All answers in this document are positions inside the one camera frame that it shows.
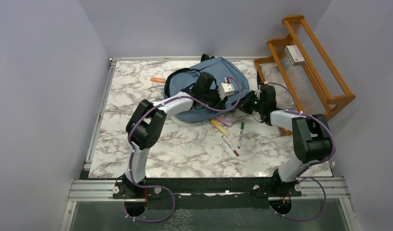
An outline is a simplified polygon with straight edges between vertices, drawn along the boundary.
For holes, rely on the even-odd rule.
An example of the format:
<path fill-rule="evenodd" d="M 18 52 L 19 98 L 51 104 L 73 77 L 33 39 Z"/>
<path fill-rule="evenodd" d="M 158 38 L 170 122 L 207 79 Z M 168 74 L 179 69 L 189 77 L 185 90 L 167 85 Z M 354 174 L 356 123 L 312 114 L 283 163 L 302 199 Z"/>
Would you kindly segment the blue student backpack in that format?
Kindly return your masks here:
<path fill-rule="evenodd" d="M 232 62 L 223 57 L 203 55 L 200 63 L 179 69 L 166 78 L 164 98 L 175 97 L 180 92 L 220 112 L 185 98 L 186 102 L 192 103 L 191 109 L 176 115 L 176 110 L 170 109 L 165 118 L 174 116 L 185 122 L 200 122 L 241 103 L 251 89 L 247 77 Z"/>

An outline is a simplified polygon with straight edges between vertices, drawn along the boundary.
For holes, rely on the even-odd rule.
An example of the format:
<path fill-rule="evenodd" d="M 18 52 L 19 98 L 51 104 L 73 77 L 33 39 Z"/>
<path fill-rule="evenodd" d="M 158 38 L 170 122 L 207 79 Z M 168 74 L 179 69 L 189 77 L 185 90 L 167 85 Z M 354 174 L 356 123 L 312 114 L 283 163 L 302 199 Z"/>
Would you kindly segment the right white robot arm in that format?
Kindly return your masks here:
<path fill-rule="evenodd" d="M 262 123 L 292 132 L 293 154 L 271 177 L 274 195 L 283 195 L 310 166 L 325 162 L 335 152 L 325 116 L 278 108 L 273 86 L 263 84 L 258 91 L 250 91 L 237 108 L 247 114 L 257 112 Z"/>

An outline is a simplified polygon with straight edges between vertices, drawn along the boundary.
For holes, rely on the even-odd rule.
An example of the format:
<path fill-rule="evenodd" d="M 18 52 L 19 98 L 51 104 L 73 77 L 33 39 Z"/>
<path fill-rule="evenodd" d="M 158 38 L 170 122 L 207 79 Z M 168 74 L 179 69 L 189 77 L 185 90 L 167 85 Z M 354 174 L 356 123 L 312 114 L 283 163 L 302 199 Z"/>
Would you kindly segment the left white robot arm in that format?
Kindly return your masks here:
<path fill-rule="evenodd" d="M 126 126 L 132 150 L 127 170 L 122 177 L 122 186 L 129 196 L 139 197 L 146 189 L 143 181 L 146 179 L 148 154 L 159 140 L 166 119 L 198 106 L 214 112 L 225 111 L 228 96 L 234 93 L 235 88 L 229 78 L 218 84 L 215 77 L 202 72 L 195 83 L 171 97 L 155 103 L 141 101 Z"/>

